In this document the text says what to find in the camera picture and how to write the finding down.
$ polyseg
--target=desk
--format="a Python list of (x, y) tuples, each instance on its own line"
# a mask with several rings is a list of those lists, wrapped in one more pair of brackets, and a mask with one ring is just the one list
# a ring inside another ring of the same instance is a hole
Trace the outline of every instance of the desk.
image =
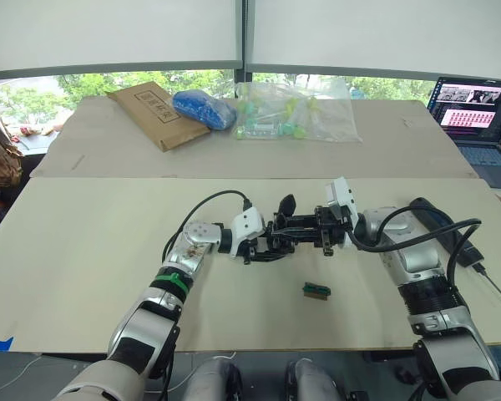
[[(198, 201), (217, 190), (243, 190), (268, 220), (288, 193), (298, 213), (311, 212), (325, 200), (328, 182), (32, 179), (0, 225), (0, 340), (13, 336), (13, 351), (103, 353), (158, 271), (166, 239)], [(501, 204), (484, 181), (357, 179), (350, 185), (360, 211), (426, 196), (455, 220), (480, 218), (472, 242), (501, 286)], [(196, 219), (226, 223), (239, 212), (239, 197), (228, 195), (201, 208)], [(328, 285), (329, 300), (303, 297), (304, 281)], [(501, 296), (471, 269), (457, 269), (457, 284), (485, 341), (501, 343)], [(249, 266), (208, 256), (180, 326), (180, 351), (410, 348), (416, 340), (377, 255), (336, 249), (325, 258), (311, 246)]]
[(477, 178), (422, 103), (353, 100), (362, 143), (204, 135), (162, 153), (113, 100), (85, 98), (32, 177)]

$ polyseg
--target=cardboard board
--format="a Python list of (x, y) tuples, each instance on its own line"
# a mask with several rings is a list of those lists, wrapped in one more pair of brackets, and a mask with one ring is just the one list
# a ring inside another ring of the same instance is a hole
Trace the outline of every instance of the cardboard board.
[(155, 82), (111, 92), (108, 97), (164, 152), (210, 132), (204, 124), (176, 113), (170, 94)]

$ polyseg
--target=laptop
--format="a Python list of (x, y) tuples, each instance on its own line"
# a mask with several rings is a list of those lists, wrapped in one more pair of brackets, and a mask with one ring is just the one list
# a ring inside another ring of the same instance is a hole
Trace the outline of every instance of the laptop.
[(501, 188), (501, 81), (442, 77), (427, 108), (477, 174)]

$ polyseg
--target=laptop screen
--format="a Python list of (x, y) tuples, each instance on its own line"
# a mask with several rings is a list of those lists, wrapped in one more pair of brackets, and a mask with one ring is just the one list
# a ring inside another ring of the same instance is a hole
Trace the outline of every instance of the laptop screen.
[(501, 81), (440, 78), (428, 111), (454, 140), (499, 142)]

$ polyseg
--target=clear plastic bag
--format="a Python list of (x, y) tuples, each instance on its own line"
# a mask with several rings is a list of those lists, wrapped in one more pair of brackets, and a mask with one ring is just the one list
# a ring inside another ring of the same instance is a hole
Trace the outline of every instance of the clear plastic bag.
[(249, 82), (237, 84), (236, 93), (238, 139), (362, 141), (345, 84), (309, 90)]

